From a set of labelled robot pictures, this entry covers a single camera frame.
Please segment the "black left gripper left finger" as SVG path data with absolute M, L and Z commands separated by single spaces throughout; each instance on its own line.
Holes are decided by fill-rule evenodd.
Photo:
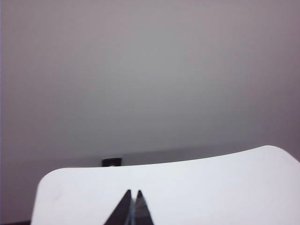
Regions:
M 132 196 L 131 190 L 123 195 L 105 225 L 130 225 L 132 223 Z

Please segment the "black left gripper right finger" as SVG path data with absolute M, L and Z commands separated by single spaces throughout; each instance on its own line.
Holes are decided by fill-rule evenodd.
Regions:
M 141 190 L 138 191 L 136 196 L 133 218 L 135 225 L 154 225 L 148 205 Z

